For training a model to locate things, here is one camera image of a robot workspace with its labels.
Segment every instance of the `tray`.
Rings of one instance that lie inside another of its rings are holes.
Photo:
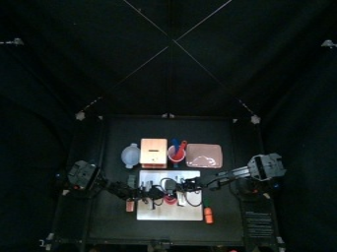
[[[186,148],[187,167],[222,168],[219,145],[189,144]]]

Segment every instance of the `orange object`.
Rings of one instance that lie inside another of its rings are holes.
[[[213,223],[213,212],[211,208],[205,208],[205,216],[206,216],[206,223],[211,224]]]

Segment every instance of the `cardboard box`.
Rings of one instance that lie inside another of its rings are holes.
[[[139,162],[143,168],[167,167],[167,139],[140,140]]]

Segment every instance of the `black table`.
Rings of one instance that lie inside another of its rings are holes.
[[[253,156],[262,154],[258,125],[250,118],[104,116],[78,122],[67,167],[75,161],[95,163],[111,181],[127,182],[130,174],[139,175],[140,165],[126,169],[122,151],[142,138],[173,138],[190,144],[217,144],[222,149],[222,168],[201,168],[207,176],[245,166]],[[185,164],[179,169],[193,169]],[[243,226],[239,201],[231,194],[233,185],[211,192],[214,224],[187,220],[136,220],[136,210],[126,212],[126,202],[107,191],[92,199],[62,195],[54,221],[54,242],[86,244],[149,244],[243,246]]]

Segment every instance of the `black enclosure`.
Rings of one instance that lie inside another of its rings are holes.
[[[288,251],[336,251],[336,1],[0,6],[1,251],[39,251],[55,174],[70,166],[79,124],[98,116],[257,126],[261,152],[278,153],[288,169],[274,200]]]

